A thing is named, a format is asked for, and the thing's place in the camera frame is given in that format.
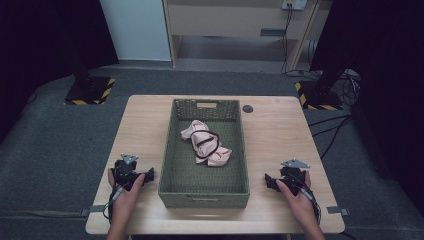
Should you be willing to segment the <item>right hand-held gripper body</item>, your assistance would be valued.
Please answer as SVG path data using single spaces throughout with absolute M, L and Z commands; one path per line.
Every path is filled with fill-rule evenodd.
M 280 181 L 285 183 L 293 195 L 299 192 L 310 195 L 310 189 L 306 184 L 306 170 L 309 165 L 294 158 L 292 160 L 283 161 L 280 169 Z

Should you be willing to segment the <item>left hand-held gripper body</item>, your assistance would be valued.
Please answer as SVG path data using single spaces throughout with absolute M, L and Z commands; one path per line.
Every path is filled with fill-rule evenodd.
M 130 191 L 140 176 L 136 172 L 138 156 L 121 154 L 121 158 L 117 160 L 112 168 L 113 174 L 113 189 L 118 190 L 123 187 L 126 191 Z

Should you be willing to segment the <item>green woven basket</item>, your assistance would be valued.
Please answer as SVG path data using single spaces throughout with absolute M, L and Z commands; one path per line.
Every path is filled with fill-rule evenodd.
M 193 120 L 206 123 L 223 147 L 232 150 L 226 165 L 197 164 L 189 140 L 180 132 Z M 244 208 L 250 189 L 243 124 L 237 100 L 175 99 L 159 181 L 159 196 L 168 208 Z

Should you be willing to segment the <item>pink cloth with black strap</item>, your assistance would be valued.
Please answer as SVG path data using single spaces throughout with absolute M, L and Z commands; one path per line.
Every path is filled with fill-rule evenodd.
M 197 164 L 206 162 L 209 167 L 222 167 L 232 154 L 231 149 L 222 146 L 219 135 L 200 120 L 193 120 L 180 136 L 191 142 Z

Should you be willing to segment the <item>person's right hand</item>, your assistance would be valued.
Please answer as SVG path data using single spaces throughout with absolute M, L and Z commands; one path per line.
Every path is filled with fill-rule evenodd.
M 286 198 L 289 209 L 298 222 L 316 221 L 313 205 L 305 194 L 298 193 L 293 195 L 287 185 L 280 180 L 277 180 L 276 184 Z

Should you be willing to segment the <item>person's left hand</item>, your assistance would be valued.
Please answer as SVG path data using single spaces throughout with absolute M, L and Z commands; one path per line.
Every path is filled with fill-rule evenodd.
M 144 178 L 144 174 L 139 175 L 129 191 L 125 189 L 122 190 L 121 194 L 113 203 L 113 218 L 129 218 L 132 215 L 137 204 L 141 187 L 144 184 Z

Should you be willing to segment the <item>black stand with striped base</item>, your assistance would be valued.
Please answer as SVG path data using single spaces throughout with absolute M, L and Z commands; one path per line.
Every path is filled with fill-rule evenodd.
M 340 97 L 332 90 L 341 73 L 326 70 L 316 81 L 299 81 L 295 84 L 300 104 L 310 110 L 341 110 Z
M 67 55 L 67 63 L 75 78 L 65 96 L 67 105 L 103 104 L 110 94 L 115 80 L 109 76 L 92 76 L 75 51 Z

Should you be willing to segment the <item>dark curtain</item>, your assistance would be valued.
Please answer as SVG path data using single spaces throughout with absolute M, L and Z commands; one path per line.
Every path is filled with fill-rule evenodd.
M 424 0 L 333 0 L 311 68 L 312 94 L 359 74 L 353 113 L 381 174 L 424 216 Z
M 0 0 L 0 143 L 38 87 L 72 73 L 54 26 L 85 67 L 118 62 L 100 0 Z

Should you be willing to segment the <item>white power strip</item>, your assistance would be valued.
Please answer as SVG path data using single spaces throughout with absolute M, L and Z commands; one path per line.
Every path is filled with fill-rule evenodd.
M 283 0 L 282 10 L 298 10 L 303 11 L 307 5 L 308 0 Z

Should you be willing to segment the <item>grey table bracket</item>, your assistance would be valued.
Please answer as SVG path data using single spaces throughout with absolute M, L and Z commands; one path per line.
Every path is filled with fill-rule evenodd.
M 326 207 L 328 214 L 341 214 L 342 216 L 350 215 L 348 208 L 341 208 L 339 206 L 328 206 Z
M 104 205 L 92 205 L 88 208 L 84 208 L 79 212 L 80 217 L 88 217 L 91 213 L 103 212 L 105 206 Z

